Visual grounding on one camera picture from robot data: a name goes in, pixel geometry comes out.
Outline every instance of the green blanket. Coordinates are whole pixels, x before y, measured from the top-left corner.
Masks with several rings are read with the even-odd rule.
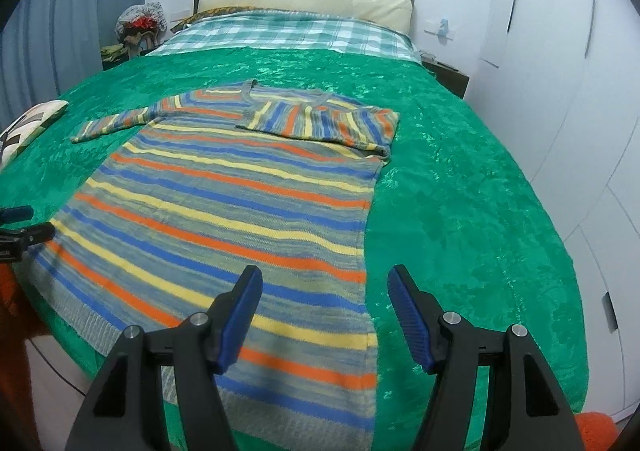
[[[413,364],[386,294],[386,273],[404,263],[418,286],[472,323],[530,329],[575,411],[588,379],[584,323],[572,261],[516,163],[466,104],[413,62],[324,50],[218,49],[142,57],[62,96],[65,115],[0,173],[1,206],[31,204],[49,219],[138,128],[70,144],[84,121],[190,89],[256,78],[284,88],[321,88],[401,114],[394,156],[376,186],[367,222],[366,303],[378,334],[373,449],[409,449],[433,378]],[[33,303],[72,358],[95,374],[101,357]],[[486,402],[481,374],[468,435],[478,443]],[[175,406],[167,407],[174,435]],[[273,447],[239,435],[243,450]]]

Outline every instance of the nightstand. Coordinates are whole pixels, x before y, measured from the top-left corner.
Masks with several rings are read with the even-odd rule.
[[[430,70],[436,75],[436,80],[444,88],[449,90],[452,94],[457,95],[460,99],[465,96],[466,85],[469,83],[469,76],[463,74],[457,68],[453,68],[451,65],[435,62],[432,63],[427,60],[422,60],[422,66],[427,70]]]

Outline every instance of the curtain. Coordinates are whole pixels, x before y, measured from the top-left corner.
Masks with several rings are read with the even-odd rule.
[[[0,132],[37,103],[102,70],[100,47],[145,0],[20,0],[0,34]]]

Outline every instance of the white wardrobe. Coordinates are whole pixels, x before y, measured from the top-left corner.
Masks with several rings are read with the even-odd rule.
[[[574,259],[584,409],[626,417],[640,400],[640,16],[629,0],[492,0],[465,100]]]

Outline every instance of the green and white plaid fabric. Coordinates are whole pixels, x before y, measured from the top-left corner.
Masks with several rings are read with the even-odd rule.
[[[244,46],[325,48],[420,62],[411,40],[388,28],[353,18],[272,10],[243,11],[204,18],[148,55]]]

